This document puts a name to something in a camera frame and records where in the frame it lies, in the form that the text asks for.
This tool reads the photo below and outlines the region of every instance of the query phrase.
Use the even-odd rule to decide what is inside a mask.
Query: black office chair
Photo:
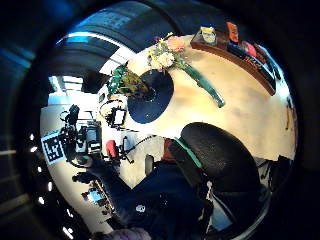
[[[169,150],[189,184],[212,183],[206,239],[247,239],[266,215],[270,191],[242,142],[206,123],[185,126]]]

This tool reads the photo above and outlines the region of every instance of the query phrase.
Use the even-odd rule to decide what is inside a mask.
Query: electronic device
[[[41,138],[42,148],[48,164],[66,160],[75,167],[82,167],[73,163],[74,159],[79,159],[78,163],[83,162],[83,156],[100,154],[101,147],[101,124],[98,121],[88,121],[87,125],[81,126],[78,130],[80,108],[72,105],[67,116],[62,119],[65,126],[60,130],[50,132]]]

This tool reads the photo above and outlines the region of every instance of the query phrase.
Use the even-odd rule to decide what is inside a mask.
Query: person
[[[88,172],[78,172],[77,175],[72,176],[73,182],[89,184],[92,180],[97,180],[97,178]]]
[[[234,136],[209,124],[189,124],[180,139],[167,139],[162,160],[133,189],[110,164],[92,159],[88,166],[125,229],[142,229],[153,240],[198,240],[208,229],[210,239],[247,236],[266,211],[252,156]],[[101,239],[131,240],[119,231]]]

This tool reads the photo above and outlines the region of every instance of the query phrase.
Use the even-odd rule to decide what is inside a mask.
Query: ceiling light
[[[48,182],[48,191],[49,191],[49,192],[52,191],[52,182]]]
[[[71,233],[69,233],[69,231],[65,227],[63,227],[62,230],[70,239],[73,239],[73,236],[71,235]]]
[[[44,199],[43,199],[43,197],[39,197],[39,198],[38,198],[38,201],[39,201],[39,203],[41,203],[42,205],[44,204]]]
[[[72,215],[72,213],[70,212],[69,209],[67,209],[67,213],[68,213],[69,217],[72,217],[72,218],[73,218],[73,215]]]
[[[34,147],[30,148],[30,152],[35,152],[35,151],[37,151],[37,149],[38,149],[38,147],[34,146]]]

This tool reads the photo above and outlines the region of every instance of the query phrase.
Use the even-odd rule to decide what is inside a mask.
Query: desk
[[[188,123],[206,122],[235,135],[255,157],[277,160],[283,155],[293,159],[296,130],[293,124],[286,130],[286,98],[278,92],[270,96],[251,74],[227,59],[192,49],[192,37],[183,37],[186,61],[207,78],[226,105],[218,108],[212,97],[184,71],[170,69],[174,93],[167,109],[147,124],[139,124],[127,114],[124,127],[173,138],[179,137]],[[143,50],[128,63],[138,75],[149,70],[147,52],[148,49]]]

